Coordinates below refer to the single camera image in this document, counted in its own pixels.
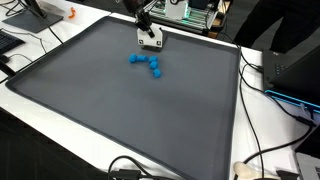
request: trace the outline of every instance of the gray tray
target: gray tray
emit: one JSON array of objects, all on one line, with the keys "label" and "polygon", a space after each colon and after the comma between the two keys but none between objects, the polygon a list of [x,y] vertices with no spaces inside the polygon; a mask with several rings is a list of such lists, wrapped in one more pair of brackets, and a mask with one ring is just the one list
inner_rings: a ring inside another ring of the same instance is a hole
[{"label": "gray tray", "polygon": [[[228,179],[239,50],[167,32],[154,53],[136,30],[105,17],[6,85],[186,179]],[[163,76],[131,53],[159,56]]]}]

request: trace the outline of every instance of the connector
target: connector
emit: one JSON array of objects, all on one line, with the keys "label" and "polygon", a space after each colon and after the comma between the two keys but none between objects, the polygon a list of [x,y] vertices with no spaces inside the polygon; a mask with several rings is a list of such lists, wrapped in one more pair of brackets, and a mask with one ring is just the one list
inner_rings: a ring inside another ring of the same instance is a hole
[{"label": "connector", "polygon": [[139,180],[141,176],[141,171],[139,170],[128,170],[120,169],[119,171],[111,171],[109,177],[115,178],[117,180]]},{"label": "connector", "polygon": [[316,124],[315,124],[313,121],[310,121],[310,120],[308,120],[308,119],[305,119],[305,118],[303,118],[303,117],[301,117],[301,116],[297,116],[295,119],[296,119],[298,122],[300,122],[300,123],[302,123],[302,124],[305,124],[305,125],[307,125],[307,126],[316,127]]}]

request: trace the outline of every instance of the wire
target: wire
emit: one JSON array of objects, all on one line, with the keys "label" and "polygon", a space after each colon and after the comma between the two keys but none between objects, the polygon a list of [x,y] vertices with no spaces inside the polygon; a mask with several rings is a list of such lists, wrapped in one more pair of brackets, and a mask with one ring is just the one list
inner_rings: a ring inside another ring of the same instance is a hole
[{"label": "wire", "polygon": [[[239,86],[239,90],[240,90],[240,97],[241,97],[241,102],[242,102],[242,105],[243,105],[243,108],[244,108],[244,111],[246,113],[246,116],[248,118],[248,121],[249,121],[249,124],[250,124],[250,127],[252,129],[252,132],[254,134],[254,137],[256,139],[256,142],[257,142],[257,146],[258,146],[258,149],[259,149],[259,152],[261,152],[261,146],[260,146],[260,142],[259,142],[259,139],[258,139],[258,136],[257,136],[257,133],[253,127],[253,124],[251,122],[251,119],[250,119],[250,116],[249,116],[249,113],[248,113],[248,110],[247,110],[247,107],[246,107],[246,104],[244,102],[244,98],[243,98],[243,93],[242,93],[242,81],[243,81],[243,72],[245,70],[245,68],[248,66],[248,64],[244,65],[243,68],[242,68],[242,72],[239,72],[241,74],[241,79],[240,79],[240,86]],[[263,163],[263,157],[262,157],[262,154],[260,155],[260,161],[261,161],[261,169],[262,169],[262,178],[264,178],[264,163]]]},{"label": "wire", "polygon": [[6,3],[1,3],[0,6],[8,5],[8,4],[14,3],[15,1],[16,0],[12,0],[12,1],[9,1],[9,2],[6,2]]},{"label": "wire", "polygon": [[[241,80],[240,80],[240,95],[241,95],[241,100],[242,100],[242,103],[243,103],[243,104],[244,104],[244,101],[243,101],[243,94],[242,94],[242,88],[241,88],[241,85],[242,85],[241,82],[242,82],[242,81],[244,81],[244,82],[246,83],[246,85],[247,85],[248,87],[250,87],[251,89],[263,93],[263,91],[261,91],[261,90],[259,90],[259,89],[257,89],[257,88],[253,88],[251,85],[247,84],[247,82],[245,81],[245,79],[244,79],[244,77],[243,77],[243,73],[244,73],[244,69],[245,69],[246,66],[248,66],[248,64],[246,64],[246,65],[243,67],[242,72],[239,72],[240,75],[241,75]],[[294,116],[294,115],[290,114],[285,108],[283,108],[283,106],[281,106],[281,104],[280,104],[276,99],[274,99],[274,98],[272,98],[272,97],[270,97],[270,98],[281,108],[281,110],[283,110],[283,112],[285,112],[287,115],[289,115],[289,116],[291,116],[291,117],[293,117],[294,119],[297,120],[297,118],[298,118],[297,116]],[[298,139],[296,139],[296,140],[294,140],[294,141],[291,141],[291,142],[289,142],[289,143],[286,143],[286,144],[283,144],[283,145],[280,145],[280,146],[276,146],[276,147],[273,147],[273,148],[265,149],[265,150],[262,150],[262,151],[261,151],[261,149],[259,149],[258,152],[256,152],[255,154],[251,155],[250,157],[248,157],[243,163],[247,164],[249,161],[251,161],[253,158],[255,158],[255,157],[257,157],[257,156],[260,156],[260,158],[262,158],[262,155],[263,155],[264,153],[271,152],[271,151],[275,151],[275,150],[279,150],[279,149],[285,148],[285,147],[287,147],[287,146],[290,146],[290,145],[293,145],[293,144],[296,144],[296,143],[302,141],[304,138],[306,138],[306,137],[310,134],[310,132],[312,131],[312,127],[313,127],[313,125],[310,125],[308,131],[307,131],[303,136],[301,136],[300,138],[298,138]],[[238,179],[238,176],[235,175],[235,176],[234,176],[234,180],[237,180],[237,179]]]},{"label": "wire", "polygon": [[281,104],[280,104],[276,99],[274,99],[274,98],[272,98],[272,97],[270,97],[270,96],[269,96],[269,98],[272,99],[272,100],[280,107],[280,109],[281,109],[284,113],[286,113],[288,116],[291,116],[292,118],[296,118],[296,116],[294,116],[293,114],[290,114],[283,106],[281,106]]},{"label": "wire", "polygon": [[[253,155],[251,155],[250,157],[248,157],[246,160],[244,160],[243,163],[247,164],[248,162],[250,162],[252,159],[254,159],[257,156],[261,156],[262,154],[265,154],[265,153],[268,153],[268,152],[271,152],[271,151],[276,151],[276,150],[279,150],[279,149],[294,145],[294,144],[302,141],[303,139],[305,139],[311,133],[311,131],[312,131],[312,126],[309,126],[308,131],[303,136],[301,136],[300,138],[298,138],[298,139],[296,139],[294,141],[291,141],[289,143],[280,145],[280,146],[276,146],[276,147],[273,147],[273,148],[265,149],[265,150],[263,150],[261,152],[256,152]],[[237,180],[238,179],[238,175],[235,175],[233,179]]]},{"label": "wire", "polygon": [[8,11],[6,12],[6,16],[10,17],[10,16],[13,16],[13,15],[16,15],[16,14],[19,14],[21,12],[23,12],[25,9],[20,9],[19,11],[15,11],[14,9],[20,4],[20,2],[18,2],[16,5],[14,5],[12,8],[8,8],[4,5],[7,5],[7,4],[10,4],[10,3],[13,3],[14,1],[11,1],[11,2],[8,2],[8,3],[3,3],[3,4],[0,4],[1,7],[3,8],[6,8],[8,9]]},{"label": "wire", "polygon": [[2,81],[0,81],[0,84],[2,84],[3,82],[5,82],[6,80],[8,80],[8,77],[4,78]]},{"label": "wire", "polygon": [[161,177],[161,176],[153,176],[153,175],[151,175],[148,171],[146,171],[146,170],[139,164],[139,162],[138,162],[137,160],[135,160],[134,158],[132,158],[132,157],[130,157],[130,156],[119,156],[119,157],[115,158],[115,159],[111,162],[111,164],[109,165],[109,169],[108,169],[108,180],[110,180],[110,178],[112,178],[112,177],[109,176],[110,173],[111,173],[111,170],[112,170],[112,166],[114,165],[115,162],[117,162],[117,161],[120,160],[120,159],[128,159],[128,160],[130,160],[134,165],[136,165],[136,166],[139,168],[139,170],[141,170],[144,174],[146,174],[146,175],[142,175],[140,178],[149,178],[149,179],[157,179],[157,180],[161,180],[161,179],[163,179],[163,180],[173,180],[173,179],[167,178],[167,177]]},{"label": "wire", "polygon": [[43,20],[43,22],[46,23],[46,25],[47,25],[48,29],[50,30],[50,32],[59,40],[59,42],[60,42],[61,44],[64,44],[63,41],[57,36],[57,34],[53,32],[53,30],[51,29],[51,27],[50,27],[50,25],[48,24],[48,22],[47,22],[38,12],[36,12],[36,11],[34,11],[33,9],[29,8],[29,6],[27,6],[26,4],[24,4],[21,0],[18,0],[18,1],[19,1],[28,11],[30,11],[31,13],[34,13],[34,14],[36,14],[38,17],[40,17],[40,18]]},{"label": "wire", "polygon": [[36,38],[36,39],[39,39],[39,40],[40,40],[40,44],[41,44],[41,46],[42,46],[42,49],[43,49],[44,53],[47,54],[47,51],[46,51],[46,49],[45,49],[44,46],[43,46],[42,38],[39,38],[39,37],[37,37],[37,36],[35,36],[35,35],[31,34],[31,33],[13,32],[13,31],[6,30],[6,29],[4,29],[4,28],[0,28],[0,31],[6,31],[6,32],[11,33],[11,34],[30,35],[30,36],[32,36],[32,37],[34,37],[34,38]]},{"label": "wire", "polygon": [[13,55],[9,56],[9,59],[11,59],[13,56],[22,56],[32,63],[32,60],[23,54],[13,54]]},{"label": "wire", "polygon": [[148,179],[154,179],[154,180],[173,180],[171,178],[162,177],[162,176],[140,176],[141,178],[148,178]]},{"label": "wire", "polygon": [[226,33],[224,33],[224,32],[220,32],[220,33],[221,33],[221,34],[224,34],[226,37],[228,37],[228,38],[231,40],[231,42],[237,46],[237,48],[240,50],[241,57],[242,57],[242,59],[244,60],[244,62],[245,62],[246,64],[248,64],[252,69],[255,69],[256,71],[258,71],[258,72],[260,72],[260,73],[263,73],[263,67],[262,67],[262,66],[255,65],[255,64],[249,63],[249,62],[247,61],[247,59],[244,57],[244,55],[243,55],[243,53],[242,53],[242,50],[241,50],[241,46],[240,46],[240,45],[238,45],[228,34],[226,34]]},{"label": "wire", "polygon": [[306,109],[308,109],[307,107],[305,107],[305,105],[303,103],[300,103],[300,107],[302,109],[302,111],[304,112],[304,114],[306,115],[307,119],[310,120],[310,121],[313,121],[313,118],[310,117],[307,112],[306,112]]}]

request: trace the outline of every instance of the white desk surface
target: white desk surface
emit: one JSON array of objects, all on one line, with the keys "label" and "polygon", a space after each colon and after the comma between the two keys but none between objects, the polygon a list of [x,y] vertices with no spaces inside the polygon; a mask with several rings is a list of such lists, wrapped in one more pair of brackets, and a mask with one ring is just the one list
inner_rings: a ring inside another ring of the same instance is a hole
[{"label": "white desk surface", "polygon": [[[94,23],[96,20],[107,16],[110,13],[97,10],[94,8],[85,7],[82,5],[65,2],[62,0],[56,1],[61,9],[68,11],[72,6],[77,11],[75,19],[70,20],[65,17],[65,20],[57,23],[52,27],[56,34],[63,40],[67,40],[81,32],[84,28]],[[0,7],[0,19],[5,19],[6,9]],[[120,14],[111,14],[112,17],[134,21],[133,18]],[[15,32],[24,32],[8,26],[0,22],[0,26]],[[231,44],[209,39],[203,36],[191,34],[188,32],[176,30],[173,28],[163,27],[167,31],[183,34],[185,36],[199,38],[212,43],[233,46]],[[29,36],[15,35],[27,43],[19,48],[16,48],[6,55],[20,53],[28,56],[32,60],[36,60],[44,54],[39,40]],[[42,37],[45,41],[45,47],[49,51],[59,45],[59,42],[48,31],[44,30],[36,36]],[[243,48],[243,54],[246,59],[254,64],[261,64],[261,52]],[[18,70],[28,64],[28,61],[23,57],[16,56],[9,66],[14,70]],[[4,79],[5,75],[0,72],[0,79]],[[261,75],[249,67],[245,71],[246,80],[255,87],[262,88]],[[258,134],[262,149],[278,146],[287,143],[300,137],[307,131],[307,127],[296,123],[291,117],[284,114],[272,101],[268,100],[263,95],[254,92],[243,85],[244,99],[252,119],[253,126]],[[45,134],[55,142],[64,146],[74,154],[83,158],[93,166],[107,171],[110,162],[120,155],[128,155],[148,167],[147,170],[154,175],[163,175],[175,179],[181,179],[174,173],[166,170],[164,167],[144,158],[143,156],[101,136],[90,129],[87,129],[53,111],[50,111],[36,103],[33,103],[15,93],[9,91],[5,84],[0,84],[0,106],[10,112],[17,118],[29,124],[39,132]],[[284,104],[289,112],[303,116],[302,111],[298,107]],[[234,173],[232,165],[236,161],[243,161],[251,154],[257,152],[257,145],[250,129],[248,120],[245,116],[243,106],[241,104],[240,95],[238,95],[237,108],[235,115],[235,123],[233,130],[232,154],[230,163],[230,180],[233,179]],[[296,172],[297,168],[294,161],[292,147],[284,148],[275,152],[265,154],[264,163],[266,172],[275,173],[275,170],[284,169]],[[257,170],[260,170],[259,158],[250,162],[250,165]],[[126,160],[121,160],[114,167],[135,168],[134,165]]]}]

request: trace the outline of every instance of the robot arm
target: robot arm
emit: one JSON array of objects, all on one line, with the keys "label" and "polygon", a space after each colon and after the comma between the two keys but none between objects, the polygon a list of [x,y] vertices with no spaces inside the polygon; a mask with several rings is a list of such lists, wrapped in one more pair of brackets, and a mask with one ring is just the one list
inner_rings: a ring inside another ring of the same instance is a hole
[{"label": "robot arm", "polygon": [[151,29],[151,18],[149,12],[146,12],[144,9],[145,4],[148,4],[150,0],[122,0],[122,3],[126,7],[129,13],[133,13],[136,17],[135,25],[144,32],[147,32],[150,38],[153,38],[155,35]]}]

